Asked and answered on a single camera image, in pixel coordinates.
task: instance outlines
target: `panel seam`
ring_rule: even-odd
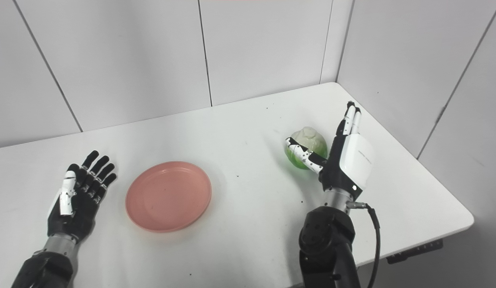
[[[319,74],[319,84],[321,84],[321,80],[323,78],[324,58],[326,56],[326,47],[328,46],[328,35],[330,34],[330,22],[332,22],[332,10],[334,9],[334,1],[335,0],[332,0],[332,5],[330,6],[330,16],[328,17],[328,28],[326,29],[326,41],[324,42],[323,62],[321,63],[321,73]]]
[[[344,42],[342,44],[341,58],[339,60],[339,67],[337,67],[337,75],[335,75],[335,82],[337,83],[339,82],[339,74],[341,73],[341,65],[342,65],[342,60],[344,58],[344,50],[346,49],[347,35],[349,33],[349,27],[351,26],[351,18],[353,17],[354,2],[356,2],[356,0],[353,0],[353,2],[351,3],[351,10],[349,11],[346,33],[344,35]]]
[[[440,112],[440,115],[438,115],[438,118],[436,119],[436,122],[435,124],[433,125],[433,128],[431,129],[431,131],[429,132],[429,135],[428,137],[426,138],[426,141],[424,142],[424,145],[422,146],[422,149],[420,150],[420,152],[418,153],[417,155],[417,160],[420,158],[420,156],[422,155],[422,152],[424,151],[426,145],[428,144],[429,142],[429,139],[431,138],[431,135],[433,135],[433,132],[435,131],[436,129],[436,126],[438,125],[438,123],[440,122],[440,119],[442,118],[442,116],[444,115],[444,112],[445,110],[447,109],[447,106],[449,105],[449,103],[451,102],[451,99],[454,95],[454,93],[456,92],[456,90],[458,89],[458,86],[460,85],[460,83],[462,82],[462,79],[463,77],[465,76],[465,73],[467,72],[467,69],[468,67],[470,66],[470,64],[472,63],[472,60],[474,59],[474,56],[476,55],[479,47],[481,46],[481,43],[482,41],[484,40],[484,37],[486,36],[486,33],[488,32],[488,30],[490,29],[490,26],[492,25],[493,23],[493,20],[495,19],[496,17],[496,9],[495,9],[495,12],[493,13],[492,17],[490,18],[490,21],[488,22],[488,24],[486,25],[486,28],[484,29],[484,32],[482,33],[481,35],[481,38],[479,39],[479,42],[477,42],[477,45],[472,53],[472,55],[470,56],[465,68],[463,69],[461,75],[460,75],[460,78],[458,78],[458,82],[456,82],[456,85],[454,86],[454,89],[452,90],[451,92],[451,95],[449,95],[449,98],[447,99],[447,102],[445,103],[445,105],[442,107],[442,111]]]
[[[206,73],[207,73],[207,86],[209,89],[209,100],[211,101],[211,107],[213,106],[213,97],[211,95],[211,80],[209,78],[209,65],[207,62],[207,52],[206,52],[206,37],[204,36],[204,24],[202,22],[202,8],[200,7],[200,0],[198,2],[198,15],[200,16],[200,30],[202,31],[202,44],[204,45],[204,58],[206,59]]]
[[[74,121],[76,122],[78,128],[79,128],[79,131],[82,132],[83,131],[83,128],[81,127],[81,125],[79,124],[79,121],[76,117],[76,114],[74,113],[74,110],[72,110],[72,107],[70,106],[68,100],[67,100],[67,97],[65,96],[65,94],[63,93],[63,90],[61,89],[61,86],[60,86],[60,83],[58,82],[58,80],[56,79],[56,76],[54,75],[51,67],[49,66],[49,62],[47,61],[47,59],[45,58],[45,55],[44,53],[42,52],[42,49],[40,48],[40,45],[38,44],[38,41],[36,40],[34,34],[33,34],[33,31],[31,30],[31,28],[29,27],[29,24],[27,23],[27,20],[24,16],[24,14],[22,13],[21,11],[21,8],[19,7],[19,4],[17,3],[16,0],[12,0],[14,2],[14,5],[17,9],[17,11],[19,12],[19,14],[21,15],[21,18],[22,18],[22,21],[24,22],[24,25],[26,26],[27,28],[27,31],[29,32],[29,35],[31,36],[33,42],[34,42],[34,45],[36,46],[36,48],[38,49],[38,52],[40,53],[40,56],[42,57],[42,60],[44,61],[45,63],[45,66],[47,67],[47,69],[49,70],[49,73],[51,74],[51,77],[52,79],[54,80],[54,83],[56,83],[56,86],[58,87],[58,90],[60,91],[60,94],[61,96],[63,97],[63,100],[65,101],[65,104],[67,104],[67,108],[69,109],[71,115],[72,115],[72,118],[74,118]]]

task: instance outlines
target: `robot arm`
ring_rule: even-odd
[[[66,288],[74,274],[76,245],[86,238],[108,186],[116,179],[109,157],[93,151],[82,166],[69,166],[47,219],[48,239],[21,267],[12,288]]]
[[[325,192],[324,205],[307,214],[299,237],[300,267],[306,288],[360,288],[352,256],[355,232],[350,209],[368,208],[375,227],[378,226],[374,210],[355,202],[366,187],[374,163],[370,143],[358,133],[361,116],[361,110],[348,102],[328,159],[292,138],[286,139],[294,155],[319,174]],[[376,234],[379,243],[379,226]],[[376,257],[379,259],[379,246]]]

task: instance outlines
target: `pink plate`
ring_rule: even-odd
[[[187,162],[166,162],[141,173],[127,191],[131,220],[153,232],[180,230],[196,221],[211,201],[207,174]]]

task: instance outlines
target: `white table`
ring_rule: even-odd
[[[46,216],[67,166],[93,149],[111,157],[119,178],[78,253],[75,288],[289,287],[301,282],[298,233],[322,200],[317,175],[294,168],[284,139],[312,126],[332,142],[346,103],[335,83],[0,149],[0,287],[45,244]],[[372,116],[361,133],[376,165],[359,200],[381,223],[381,254],[465,230],[473,217]],[[202,167],[211,203],[188,228],[151,233],[125,212],[131,182],[161,162]],[[374,229],[352,211],[358,265],[374,257]]]

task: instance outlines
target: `cabbage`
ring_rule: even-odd
[[[327,157],[328,148],[326,146],[326,141],[314,128],[303,127],[303,129],[294,132],[291,137],[294,138],[294,140],[296,140],[299,144],[321,155],[323,158]],[[287,155],[287,158],[294,166],[301,169],[308,169],[307,166],[303,164],[303,162],[301,162],[301,160],[297,158],[288,147],[285,147],[285,155]]]

